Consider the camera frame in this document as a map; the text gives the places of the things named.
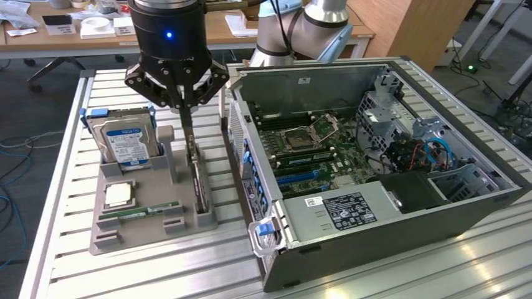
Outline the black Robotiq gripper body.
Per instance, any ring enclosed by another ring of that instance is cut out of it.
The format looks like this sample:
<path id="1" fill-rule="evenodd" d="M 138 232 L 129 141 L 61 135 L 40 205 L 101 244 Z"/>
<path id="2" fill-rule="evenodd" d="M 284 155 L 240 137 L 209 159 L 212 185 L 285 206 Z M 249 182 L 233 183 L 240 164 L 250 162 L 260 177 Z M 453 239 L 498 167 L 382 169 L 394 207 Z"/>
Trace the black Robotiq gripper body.
<path id="1" fill-rule="evenodd" d="M 212 64 L 206 47 L 206 5 L 132 4 L 140 64 L 176 64 L 200 81 Z"/>

